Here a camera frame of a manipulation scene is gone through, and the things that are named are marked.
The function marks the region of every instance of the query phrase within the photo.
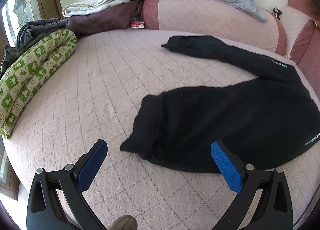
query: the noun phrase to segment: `blue gripper pad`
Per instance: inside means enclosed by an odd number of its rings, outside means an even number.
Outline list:
[[[239,194],[243,187],[241,174],[217,142],[211,144],[211,156],[229,188]]]
[[[79,192],[84,192],[89,189],[107,153],[108,145],[105,141],[101,141],[77,176],[77,189]]]

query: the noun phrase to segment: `pink pillow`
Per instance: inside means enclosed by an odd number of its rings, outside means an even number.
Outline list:
[[[287,37],[286,52],[291,54],[291,50],[299,33],[310,20],[310,17],[291,7],[282,8],[281,11],[280,22]]]
[[[315,27],[316,26],[313,20],[307,21],[293,44],[290,55],[291,59],[297,65],[300,63],[309,47]]]
[[[281,23],[261,11],[265,23],[219,0],[145,0],[142,17],[151,30],[207,34],[284,55],[287,42]]]

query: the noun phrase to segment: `black sweatshirt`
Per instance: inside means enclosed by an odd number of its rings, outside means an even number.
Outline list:
[[[258,169],[282,165],[318,141],[320,113],[293,66],[211,36],[174,36],[162,47],[230,63],[259,78],[144,97],[120,150],[170,169],[219,173],[210,153],[216,140]]]

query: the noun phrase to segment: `stained glass window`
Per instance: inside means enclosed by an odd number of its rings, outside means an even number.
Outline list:
[[[41,20],[37,0],[8,0],[2,9],[4,28],[11,47],[20,29],[29,21]]]

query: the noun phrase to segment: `black sleeve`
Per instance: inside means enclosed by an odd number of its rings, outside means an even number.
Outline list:
[[[172,52],[229,63],[266,79],[302,85],[294,66],[269,56],[227,45],[212,36],[173,36],[167,44],[161,46]]]

